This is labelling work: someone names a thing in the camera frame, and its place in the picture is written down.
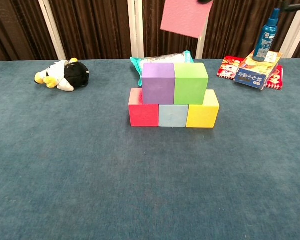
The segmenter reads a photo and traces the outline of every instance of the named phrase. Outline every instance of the pink card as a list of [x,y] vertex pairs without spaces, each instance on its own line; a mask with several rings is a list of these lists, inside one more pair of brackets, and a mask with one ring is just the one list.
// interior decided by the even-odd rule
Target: pink card
[[213,1],[165,0],[161,30],[198,39],[205,27]]

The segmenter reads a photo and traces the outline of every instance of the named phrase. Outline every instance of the purple block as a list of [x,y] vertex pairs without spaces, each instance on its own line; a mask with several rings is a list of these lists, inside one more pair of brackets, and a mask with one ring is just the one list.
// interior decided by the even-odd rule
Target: purple block
[[175,65],[173,63],[145,63],[142,69],[144,104],[174,104]]

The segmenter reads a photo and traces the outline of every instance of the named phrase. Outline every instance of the penguin plush toy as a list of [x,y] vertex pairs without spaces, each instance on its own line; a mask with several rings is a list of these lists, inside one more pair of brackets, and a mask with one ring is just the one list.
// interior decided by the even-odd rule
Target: penguin plush toy
[[61,60],[37,72],[34,81],[37,84],[46,84],[50,89],[57,87],[60,90],[72,92],[76,88],[88,85],[89,74],[89,70],[83,63],[76,58],[71,58],[70,61]]

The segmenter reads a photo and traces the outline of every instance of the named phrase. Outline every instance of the green block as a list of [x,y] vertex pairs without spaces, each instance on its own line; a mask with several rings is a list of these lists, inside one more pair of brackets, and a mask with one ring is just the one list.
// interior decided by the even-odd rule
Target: green block
[[174,104],[202,105],[209,76],[203,63],[175,63]]

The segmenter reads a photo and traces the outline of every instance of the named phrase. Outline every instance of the light blue block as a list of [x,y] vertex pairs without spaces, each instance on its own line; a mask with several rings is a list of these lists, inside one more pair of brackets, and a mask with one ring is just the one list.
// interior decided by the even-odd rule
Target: light blue block
[[189,105],[159,105],[159,127],[185,128]]

